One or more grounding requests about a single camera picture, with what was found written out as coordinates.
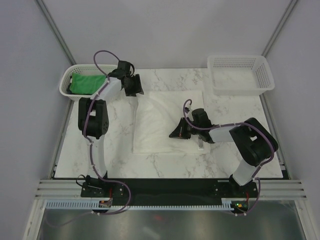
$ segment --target folded cloth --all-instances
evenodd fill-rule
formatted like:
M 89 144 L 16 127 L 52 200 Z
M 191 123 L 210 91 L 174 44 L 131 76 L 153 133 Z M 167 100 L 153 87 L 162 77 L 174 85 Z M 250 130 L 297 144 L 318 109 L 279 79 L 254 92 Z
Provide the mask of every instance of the folded cloth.
M 102 84 L 104 84 L 105 81 L 105 75 L 85 76 L 73 72 L 70 91 L 73 94 L 92 95 L 102 86 Z
M 137 95 L 138 107 L 135 114 L 133 153 L 188 153 L 207 154 L 210 144 L 204 142 L 199 149 L 197 135 L 190 139 L 169 138 L 183 117 L 183 105 L 192 99 L 192 109 L 204 108 L 200 90 L 190 91 L 147 91 Z

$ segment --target gray floor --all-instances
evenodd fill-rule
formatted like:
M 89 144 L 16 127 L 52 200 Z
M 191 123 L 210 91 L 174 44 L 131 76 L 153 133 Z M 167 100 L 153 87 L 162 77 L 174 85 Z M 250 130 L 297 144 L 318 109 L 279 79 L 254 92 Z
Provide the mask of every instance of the gray floor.
M 49 210 L 52 224 L 84 211 Z M 248 216 L 217 211 L 129 210 L 84 216 L 61 228 L 43 225 L 43 240 L 304 240 L 293 202 L 259 202 Z

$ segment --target empty white basket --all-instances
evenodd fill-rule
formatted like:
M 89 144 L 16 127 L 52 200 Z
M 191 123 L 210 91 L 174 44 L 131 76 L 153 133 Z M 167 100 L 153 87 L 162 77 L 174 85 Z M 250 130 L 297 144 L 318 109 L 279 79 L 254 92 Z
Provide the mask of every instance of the empty white basket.
M 108 74 L 116 69 L 117 65 L 99 64 L 99 67 Z M 79 101 L 80 98 L 89 98 L 90 95 L 75 95 L 67 93 L 67 88 L 70 84 L 70 76 L 72 76 L 72 73 L 82 75 L 103 75 L 103 73 L 100 72 L 94 64 L 78 64 L 69 67 L 63 74 L 59 90 L 62 95 L 70 98 L 73 101 Z
M 263 56 L 211 55 L 207 64 L 215 95 L 257 96 L 275 88 Z

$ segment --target metal frame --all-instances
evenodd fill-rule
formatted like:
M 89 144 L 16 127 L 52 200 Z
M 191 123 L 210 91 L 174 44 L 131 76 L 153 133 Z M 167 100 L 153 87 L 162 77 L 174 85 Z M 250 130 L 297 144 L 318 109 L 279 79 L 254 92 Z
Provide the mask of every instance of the metal frame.
M 76 64 L 68 46 L 66 45 L 61 33 L 59 32 L 54 20 L 52 19 L 46 5 L 43 0 L 35 0 L 36 4 L 39 6 L 46 18 L 48 24 L 51 27 L 52 32 L 57 38 L 61 48 L 65 52 L 69 62 L 74 65 Z M 281 30 L 283 29 L 288 18 L 292 14 L 299 0 L 291 0 L 288 4 L 286 10 L 284 11 L 278 25 L 276 26 L 272 36 L 270 37 L 265 49 L 263 50 L 262 56 L 266 57 L 270 52 L 272 46 L 274 45 L 277 37 L 279 36 Z M 271 115 L 270 108 L 268 107 L 268 102 L 265 94 L 260 96 L 262 107 L 266 116 L 266 120 L 270 129 L 271 134 L 279 142 L 276 127 L 273 123 L 273 118 Z M 35 200 L 32 206 L 32 210 L 27 222 L 27 227 L 23 236 L 23 240 L 34 240 L 38 236 L 38 232 L 41 227 L 41 221 L 44 216 L 44 211 L 48 200 L 70 200 L 75 202 L 83 201 L 94 201 L 101 200 L 101 198 L 83 198 L 81 197 L 81 188 L 76 185 L 74 179 L 51 179 L 55 168 L 58 163 L 61 146 L 64 141 L 65 133 L 67 130 L 68 122 L 70 119 L 72 104 L 69 102 L 67 113 L 65 115 L 65 122 L 61 128 L 61 138 L 57 143 L 57 147 L 54 151 L 54 157 L 52 159 L 53 167 L 48 175 L 48 180 L 41 180 L 36 191 Z M 286 170 L 285 165 L 285 154 L 279 148 L 278 158 L 281 166 L 281 170 Z M 227 201 L 239 201 L 242 198 L 227 198 Z M 307 240 L 320 239 L 320 235 L 317 231 L 317 226 L 315 224 L 314 218 L 312 216 L 312 211 L 307 201 L 307 196 L 305 194 L 303 185 L 300 180 L 281 180 L 281 179 L 262 179 L 261 180 L 261 201 L 281 201 L 281 200 L 293 200 L 295 201 L 298 215 L 305 233 Z M 150 209 L 150 207 L 138 207 L 138 209 Z

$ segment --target marble tabletop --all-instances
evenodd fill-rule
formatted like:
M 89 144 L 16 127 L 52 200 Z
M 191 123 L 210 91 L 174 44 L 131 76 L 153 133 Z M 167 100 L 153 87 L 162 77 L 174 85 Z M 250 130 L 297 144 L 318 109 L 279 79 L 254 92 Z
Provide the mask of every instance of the marble tabletop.
M 243 122 L 255 117 L 269 129 L 259 96 L 214 95 L 207 69 L 139 69 L 136 73 L 140 74 L 145 91 L 202 90 L 204 108 L 213 124 Z M 137 107 L 137 98 L 126 97 L 124 91 L 107 105 L 109 130 L 104 139 L 104 160 L 109 178 L 228 178 L 237 169 L 242 157 L 233 142 L 212 144 L 207 154 L 134 154 Z M 76 178 L 86 175 L 88 169 L 88 150 L 78 130 L 78 103 L 75 102 L 55 177 Z M 257 176 L 282 178 L 277 156 L 263 166 Z

